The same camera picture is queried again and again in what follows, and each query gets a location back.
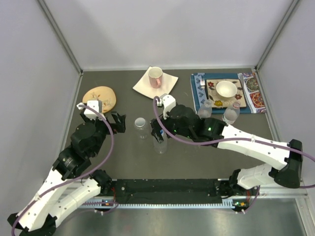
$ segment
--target white wall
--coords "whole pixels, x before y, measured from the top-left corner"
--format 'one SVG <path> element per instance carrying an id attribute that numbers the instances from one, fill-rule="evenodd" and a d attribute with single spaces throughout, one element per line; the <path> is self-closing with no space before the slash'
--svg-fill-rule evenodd
<path id="1" fill-rule="evenodd" d="M 0 235 L 60 150 L 78 73 L 36 1 L 0 6 Z"/>
<path id="2" fill-rule="evenodd" d="M 315 1 L 303 0 L 261 69 L 284 140 L 303 142 L 315 156 Z M 315 184 L 315 163 L 304 158 L 302 177 Z M 315 207 L 315 190 L 309 194 Z"/>
<path id="3" fill-rule="evenodd" d="M 83 69 L 256 65 L 291 0 L 46 0 Z"/>

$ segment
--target flower pattern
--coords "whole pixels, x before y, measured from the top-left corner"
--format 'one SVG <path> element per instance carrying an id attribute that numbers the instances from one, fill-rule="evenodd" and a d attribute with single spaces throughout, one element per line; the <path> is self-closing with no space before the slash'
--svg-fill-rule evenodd
<path id="1" fill-rule="evenodd" d="M 208 83 L 208 86 L 212 88 L 212 87 L 214 87 L 215 85 L 214 85 L 214 83 L 209 82 L 209 83 Z"/>
<path id="2" fill-rule="evenodd" d="M 235 98 L 236 98 L 237 100 L 240 100 L 240 99 L 242 98 L 242 96 L 239 95 L 239 94 L 237 94 L 237 95 L 235 95 Z"/>
<path id="3" fill-rule="evenodd" d="M 220 100 L 218 100 L 218 101 L 215 101 L 215 105 L 217 107 L 220 107 L 220 106 L 223 106 L 223 103 Z"/>

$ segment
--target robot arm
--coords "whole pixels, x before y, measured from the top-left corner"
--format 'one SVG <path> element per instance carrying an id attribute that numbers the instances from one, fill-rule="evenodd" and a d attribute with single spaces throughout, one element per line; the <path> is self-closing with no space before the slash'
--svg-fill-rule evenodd
<path id="1" fill-rule="evenodd" d="M 276 182 L 288 188 L 300 187 L 302 156 L 289 150 L 265 146 L 255 142 L 259 140 L 302 150 L 300 141 L 292 140 L 290 143 L 275 142 L 243 132 L 215 118 L 200 119 L 191 108 L 177 105 L 171 95 L 163 95 L 160 101 L 157 101 L 157 105 L 164 107 L 163 114 L 159 119 L 173 135 L 185 136 L 194 142 L 226 138 L 248 138 L 252 140 L 251 142 L 226 141 L 211 145 L 215 148 L 236 151 L 266 163 L 247 170 L 235 170 L 230 177 L 231 185 L 250 189 L 257 185 Z M 160 134 L 161 127 L 156 119 L 151 121 L 151 126 L 152 135 L 158 142 L 163 142 L 163 137 Z"/>
<path id="2" fill-rule="evenodd" d="M 88 101 L 87 106 L 101 111 L 100 101 Z M 39 198 L 39 195 L 51 187 L 80 176 L 91 165 L 90 158 L 97 156 L 106 135 L 109 134 L 107 126 L 97 118 L 96 114 L 88 109 L 81 110 L 80 115 L 84 123 L 79 125 L 71 135 L 71 144 L 59 154 L 48 177 L 33 197 L 31 202 L 36 200 L 36 203 L 19 220 L 17 228 L 22 230 L 20 235 L 53 234 L 56 227 L 82 203 L 100 193 L 107 194 L 110 189 L 111 178 L 105 171 L 96 170 L 83 186 L 60 201 L 58 201 L 59 198 L 71 184 L 56 188 Z M 126 116 L 120 116 L 116 112 L 112 112 L 111 115 L 115 121 L 115 123 L 110 123 L 113 133 L 124 133 Z M 9 216 L 8 221 L 11 225 L 21 212 Z"/>

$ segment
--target gray floor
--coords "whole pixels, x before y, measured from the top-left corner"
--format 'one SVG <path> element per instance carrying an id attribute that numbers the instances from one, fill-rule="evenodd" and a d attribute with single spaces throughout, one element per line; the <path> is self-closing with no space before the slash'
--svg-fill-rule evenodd
<path id="1" fill-rule="evenodd" d="M 249 70 L 210 71 L 247 72 Z M 189 76 L 201 70 L 165 72 L 179 77 L 171 95 L 179 104 L 193 108 Z M 168 140 L 167 153 L 156 154 L 152 139 L 144 141 L 137 139 L 133 128 L 137 117 L 144 117 L 147 120 L 154 117 L 152 100 L 132 89 L 143 73 L 144 71 L 85 72 L 83 76 L 77 103 L 88 90 L 96 86 L 108 86 L 116 93 L 117 104 L 114 110 L 127 115 L 126 132 L 115 135 L 114 153 L 103 166 L 112 178 L 224 178 L 229 177 L 235 169 L 250 168 L 260 164 L 253 158 L 228 150 L 187 146 L 171 139 Z M 75 109 L 69 134 L 81 123 L 79 111 Z M 271 139 L 264 114 L 242 114 L 234 126 Z M 91 168 L 106 156 L 109 144 L 110 140 L 107 137 L 98 157 L 92 160 Z M 211 209 L 117 210 L 103 218 L 94 216 L 93 213 L 84 213 L 61 226 L 55 236 L 190 236 L 194 234 L 302 236 L 305 232 L 294 200 L 258 200 L 245 216 Z"/>

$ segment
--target gray tabletop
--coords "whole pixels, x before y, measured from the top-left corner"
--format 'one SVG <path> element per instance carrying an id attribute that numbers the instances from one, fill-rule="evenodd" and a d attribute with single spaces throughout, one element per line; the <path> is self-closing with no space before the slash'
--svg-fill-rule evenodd
<path id="1" fill-rule="evenodd" d="M 189 76 L 195 72 L 247 72 L 248 70 L 165 70 L 178 76 L 178 82 L 171 91 L 179 104 L 193 108 L 193 99 Z M 168 140 L 165 154 L 157 154 L 153 149 L 152 138 L 140 140 L 135 135 L 133 123 L 143 117 L 150 121 L 154 118 L 152 100 L 132 89 L 144 71 L 105 71 L 85 72 L 77 103 L 83 95 L 96 86 L 111 87 L 117 97 L 114 108 L 118 113 L 126 114 L 126 132 L 115 135 L 114 152 L 103 166 L 111 178 L 226 178 L 236 169 L 251 168 L 261 164 L 260 161 L 229 150 L 213 147 L 189 146 L 175 140 Z M 69 134 L 83 121 L 75 109 Z M 241 114 L 234 126 L 248 133 L 271 139 L 266 116 L 264 114 Z M 107 155 L 110 136 L 99 152 L 92 159 L 96 166 Z"/>

